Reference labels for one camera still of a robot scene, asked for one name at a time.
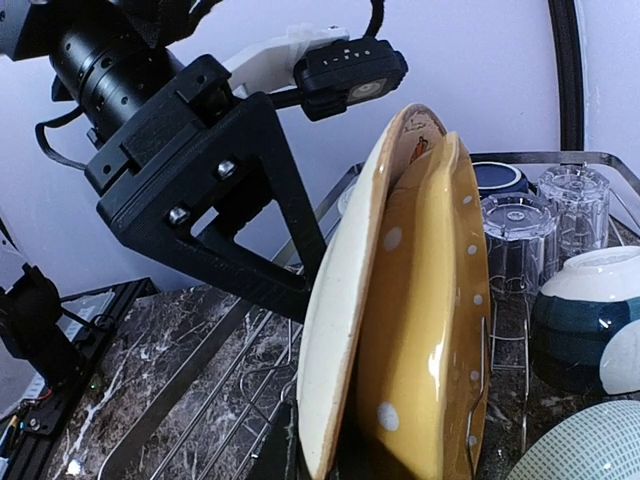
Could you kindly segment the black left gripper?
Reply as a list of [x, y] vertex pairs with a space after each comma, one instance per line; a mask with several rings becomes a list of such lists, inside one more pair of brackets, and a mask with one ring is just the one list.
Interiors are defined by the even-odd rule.
[[[272, 102], [238, 99], [229, 77], [212, 56], [197, 58], [114, 133], [86, 176], [124, 246], [175, 250], [184, 273], [303, 321], [325, 241]], [[270, 203], [300, 274], [235, 240]]]

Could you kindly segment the cream ceramic plate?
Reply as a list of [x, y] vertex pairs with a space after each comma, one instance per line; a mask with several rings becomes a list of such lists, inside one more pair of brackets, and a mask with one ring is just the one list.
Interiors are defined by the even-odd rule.
[[355, 181], [321, 261], [304, 320], [296, 401], [301, 463], [327, 476], [336, 451], [379, 228], [390, 190], [446, 133], [413, 103], [388, 123]]

